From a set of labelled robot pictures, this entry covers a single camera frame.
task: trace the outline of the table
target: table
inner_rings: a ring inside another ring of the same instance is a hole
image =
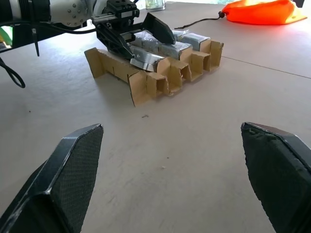
[[[155,15],[175,27],[219,9],[173,3]],[[102,123],[82,232],[273,233],[248,180],[240,125],[271,125],[311,145],[308,23],[196,24],[192,31],[225,43],[221,67],[137,108],[127,84],[92,78],[83,52],[104,49],[94,33],[41,41],[39,58],[34,45],[2,54],[27,87],[0,69],[0,213],[63,136]]]

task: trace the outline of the orange drawstring bag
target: orange drawstring bag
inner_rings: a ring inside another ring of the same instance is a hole
[[[307,18],[290,0],[240,0],[222,10],[227,20],[258,25],[282,25]]]

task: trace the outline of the orange bag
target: orange bag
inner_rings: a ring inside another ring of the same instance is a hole
[[[227,20],[259,25],[282,25],[307,18],[290,0],[241,0],[222,10]]]

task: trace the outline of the tabletop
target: tabletop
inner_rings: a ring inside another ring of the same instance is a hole
[[[155,15],[176,27],[221,8],[170,3]],[[39,58],[34,45],[1,54],[26,88],[0,69],[0,214],[63,136],[101,123],[82,232],[273,233],[248,180],[240,126],[270,125],[311,145],[307,24],[198,23],[190,30],[225,43],[220,68],[136,108],[126,83],[92,78],[84,51],[105,49],[95,33],[41,41]]]

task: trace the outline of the glass jar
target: glass jar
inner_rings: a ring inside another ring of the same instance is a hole
[[[165,0],[146,0],[147,11],[161,11],[165,9]]]

